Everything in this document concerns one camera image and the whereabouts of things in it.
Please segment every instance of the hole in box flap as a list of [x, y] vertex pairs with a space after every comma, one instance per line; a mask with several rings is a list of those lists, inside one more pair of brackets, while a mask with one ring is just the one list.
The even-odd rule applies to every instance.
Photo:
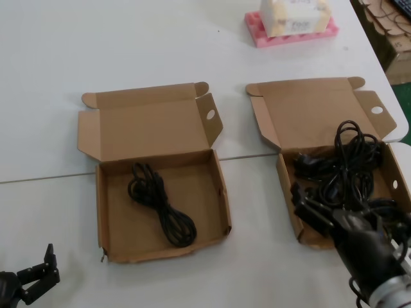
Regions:
[[371, 109], [371, 112], [373, 114], [380, 114], [380, 113], [383, 112], [383, 109], [381, 107], [374, 107], [374, 108]]
[[214, 110], [210, 110], [207, 114], [207, 120], [211, 120], [215, 116], [216, 112]]

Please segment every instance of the pink foam tray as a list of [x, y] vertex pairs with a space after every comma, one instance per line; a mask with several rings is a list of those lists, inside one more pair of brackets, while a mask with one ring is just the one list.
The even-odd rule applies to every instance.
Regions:
[[321, 39], [324, 37], [334, 37], [338, 34], [339, 28], [335, 25], [334, 19], [330, 18], [327, 28], [321, 33], [309, 33], [300, 35], [285, 35], [283, 37], [267, 37], [263, 22], [259, 12], [249, 12], [245, 14], [245, 23], [249, 28], [251, 37], [257, 48], [282, 45], [305, 40]]

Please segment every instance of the white table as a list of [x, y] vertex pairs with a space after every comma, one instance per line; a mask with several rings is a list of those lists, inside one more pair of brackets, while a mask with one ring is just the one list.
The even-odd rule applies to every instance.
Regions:
[[407, 120], [348, 0], [330, 0], [336, 38], [256, 49], [243, 16], [259, 0], [0, 1], [0, 182], [94, 171], [76, 149], [84, 92], [206, 81], [221, 159], [273, 153], [245, 86], [362, 76], [398, 127]]
[[38, 264], [54, 244], [61, 283], [33, 308], [354, 308], [337, 253], [295, 240], [276, 160], [222, 162], [233, 224], [225, 242], [142, 264], [100, 263], [94, 176], [2, 184], [0, 270]]

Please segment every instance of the green floor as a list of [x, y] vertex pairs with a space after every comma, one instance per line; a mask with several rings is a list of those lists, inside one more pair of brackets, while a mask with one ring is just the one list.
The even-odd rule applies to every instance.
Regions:
[[401, 142], [411, 145], [411, 83], [405, 83], [403, 85], [393, 85], [392, 90], [404, 111], [405, 117], [408, 120], [410, 129], [408, 130], [407, 136], [404, 137]]

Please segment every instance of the robotic arm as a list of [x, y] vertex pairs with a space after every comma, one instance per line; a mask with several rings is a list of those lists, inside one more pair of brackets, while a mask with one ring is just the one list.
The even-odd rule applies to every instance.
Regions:
[[[352, 276], [350, 287], [358, 297], [357, 307], [361, 307], [361, 301], [371, 308], [411, 307], [411, 280], [401, 265], [408, 250], [407, 240], [401, 241], [403, 252], [397, 259], [376, 213], [331, 210], [311, 199], [297, 183], [291, 191], [295, 214], [333, 239]], [[407, 225], [411, 225], [409, 216], [406, 217], [408, 221], [398, 226], [397, 237], [404, 237]]]
[[[27, 289], [23, 285], [36, 281]], [[0, 308], [16, 308], [19, 300], [32, 304], [60, 282], [53, 244], [49, 244], [44, 263], [18, 271], [0, 272]]]

